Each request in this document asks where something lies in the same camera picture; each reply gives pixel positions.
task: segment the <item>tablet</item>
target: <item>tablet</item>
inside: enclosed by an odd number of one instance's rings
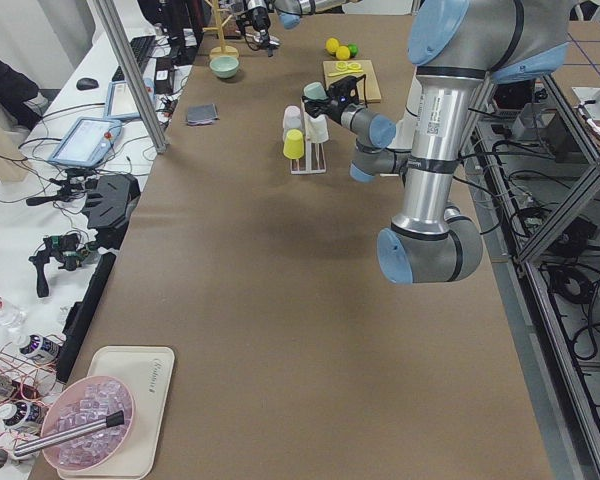
[[[69,167],[93,167],[102,162],[122,130],[113,118],[81,117],[53,151],[49,163]]]
[[[149,101],[154,102],[153,81],[145,78],[144,84],[147,88]],[[117,118],[118,120],[133,120],[140,118],[140,112],[136,102],[131,95],[131,89],[125,80],[111,82],[107,90],[107,99],[104,103],[104,116],[106,118]]]

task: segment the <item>white table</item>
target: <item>white table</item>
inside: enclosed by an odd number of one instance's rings
[[[153,34],[155,34],[153,29],[129,29],[127,31],[129,39]],[[167,53],[168,47],[156,47],[153,55],[162,56]],[[111,76],[117,65],[106,35],[101,35],[47,110],[46,115],[76,105],[104,102]],[[145,70],[145,76],[153,80],[154,69],[155,60],[152,59]],[[177,69],[174,90],[179,90],[186,83],[190,70],[191,67]],[[76,82],[82,77],[95,78],[98,80],[99,88],[86,91],[77,90]],[[160,108],[160,102],[156,98],[156,109],[158,108]],[[102,117],[103,110],[102,106],[92,106],[51,115],[36,126],[28,140],[42,137],[62,138],[77,118],[81,116]],[[50,141],[31,142],[24,145],[21,151],[29,158],[35,154],[35,158],[46,159],[56,145],[57,142]],[[136,175],[142,189],[156,157],[155,149],[147,136],[144,124],[139,120],[125,124],[116,140],[114,151],[116,155],[102,168],[108,172]],[[57,168],[41,160],[34,160],[32,167],[43,178],[54,178],[58,175]],[[53,195],[58,188],[50,185],[47,187],[46,194],[41,193],[41,195]],[[0,200],[13,202],[35,196],[41,190],[42,185],[38,177],[29,174],[23,182],[0,182]],[[27,312],[27,320],[23,327],[23,332],[26,334],[60,335],[68,309],[74,302],[82,300],[86,292],[97,265],[97,256],[93,256],[91,261],[87,261],[84,266],[73,272],[58,270],[58,263],[52,259],[45,267],[50,294],[47,298],[42,299],[38,298],[36,294],[35,268],[28,261],[29,256],[42,243],[44,236],[60,235],[78,228],[89,234],[89,240],[94,239],[96,232],[93,230],[87,232],[87,218],[79,213],[83,203],[84,200],[76,200],[62,204],[68,211],[77,212],[75,215],[68,214],[68,216],[63,215],[52,203],[36,207],[28,207],[24,201],[0,203],[0,295]],[[0,348],[9,341],[8,333],[0,329]],[[10,345],[6,351],[12,354],[16,353],[13,345]],[[26,478],[29,471],[30,465],[21,465],[19,468],[7,466],[0,470],[0,480]]]

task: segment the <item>yellow cup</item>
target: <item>yellow cup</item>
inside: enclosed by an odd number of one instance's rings
[[[289,160],[298,160],[304,156],[304,135],[297,128],[287,132],[282,153]]]

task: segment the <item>green bowl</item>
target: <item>green bowl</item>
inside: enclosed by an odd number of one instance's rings
[[[211,60],[209,67],[211,67],[211,71],[216,77],[231,78],[238,72],[238,68],[240,68],[240,62],[235,57],[223,55]]]

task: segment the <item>person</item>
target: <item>person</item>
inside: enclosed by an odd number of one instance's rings
[[[0,60],[0,104],[29,130],[41,119],[40,106],[46,99],[38,85]]]

